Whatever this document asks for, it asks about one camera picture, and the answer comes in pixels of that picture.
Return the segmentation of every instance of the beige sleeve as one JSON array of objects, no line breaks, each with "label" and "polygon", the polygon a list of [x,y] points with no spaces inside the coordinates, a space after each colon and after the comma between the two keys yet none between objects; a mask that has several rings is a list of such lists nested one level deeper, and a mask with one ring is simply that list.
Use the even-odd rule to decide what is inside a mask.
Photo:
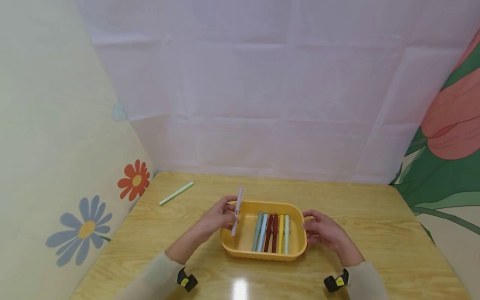
[{"label": "beige sleeve", "polygon": [[347,290],[351,300],[387,300],[384,283],[371,262],[347,268]]},{"label": "beige sleeve", "polygon": [[115,300],[165,299],[177,286],[177,277],[184,267],[169,259],[164,252],[157,255]]}]

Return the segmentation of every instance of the yellow basket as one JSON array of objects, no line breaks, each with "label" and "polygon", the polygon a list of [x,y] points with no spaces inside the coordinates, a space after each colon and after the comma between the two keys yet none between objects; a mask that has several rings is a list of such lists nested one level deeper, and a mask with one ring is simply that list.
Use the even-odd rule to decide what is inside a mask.
[{"label": "yellow basket", "polygon": [[[288,239],[288,254],[253,252],[253,238],[258,213],[290,216],[290,235]],[[307,234],[302,227],[304,222],[301,211],[287,203],[242,201],[237,232],[233,237],[231,231],[222,229],[220,238],[227,252],[236,257],[256,258],[276,261],[292,261],[299,257],[307,248]],[[270,237],[269,249],[272,249],[273,238]]]}]

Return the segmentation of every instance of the flower decal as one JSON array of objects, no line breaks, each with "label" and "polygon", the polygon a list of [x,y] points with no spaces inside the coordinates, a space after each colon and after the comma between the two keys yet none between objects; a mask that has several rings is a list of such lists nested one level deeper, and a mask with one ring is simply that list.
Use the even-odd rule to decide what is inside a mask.
[{"label": "flower decal", "polygon": [[461,159],[480,149],[479,53],[480,31],[450,77],[456,78],[457,71],[467,74],[438,93],[420,125],[428,148],[439,158]]},{"label": "flower decal", "polygon": [[61,246],[56,253],[60,256],[57,260],[58,266],[68,264],[77,249],[75,263],[81,265],[87,258],[90,241],[97,249],[102,247],[103,240],[110,241],[109,238],[99,235],[110,231],[110,227],[104,224],[112,219],[111,213],[102,218],[106,204],[98,205],[99,200],[99,196],[93,197],[91,205],[89,205],[87,198],[80,200],[80,214],[83,222],[70,213],[65,213],[60,217],[60,223],[71,229],[56,232],[49,236],[45,242],[49,248]]},{"label": "flower decal", "polygon": [[145,189],[150,184],[148,181],[150,173],[147,170],[146,163],[143,162],[140,166],[139,159],[135,161],[135,168],[128,164],[124,172],[128,178],[122,178],[118,182],[118,187],[124,189],[120,194],[120,199],[125,198],[130,193],[128,200],[133,201],[137,195],[143,195]]}]

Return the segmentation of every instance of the yellow sticker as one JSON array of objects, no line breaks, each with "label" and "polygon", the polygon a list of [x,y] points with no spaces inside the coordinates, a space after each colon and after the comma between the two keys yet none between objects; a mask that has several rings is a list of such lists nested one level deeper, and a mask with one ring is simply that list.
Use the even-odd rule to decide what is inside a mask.
[{"label": "yellow sticker", "polygon": [[342,287],[342,286],[345,285],[345,282],[343,281],[343,278],[342,278],[342,277],[337,278],[337,279],[335,280],[335,282],[336,282],[336,286],[337,286],[337,287]]}]

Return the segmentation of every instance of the yellow flower center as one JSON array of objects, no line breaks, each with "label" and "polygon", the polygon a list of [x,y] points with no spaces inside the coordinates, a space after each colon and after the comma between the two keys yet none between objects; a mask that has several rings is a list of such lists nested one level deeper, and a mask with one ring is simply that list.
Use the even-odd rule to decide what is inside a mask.
[{"label": "yellow flower center", "polygon": [[82,227],[80,227],[80,230],[78,231],[78,237],[81,239],[86,239],[93,233],[94,230],[95,222],[87,221],[82,225]]},{"label": "yellow flower center", "polygon": [[133,186],[139,186],[140,183],[142,183],[142,176],[141,175],[135,176],[132,180]]}]

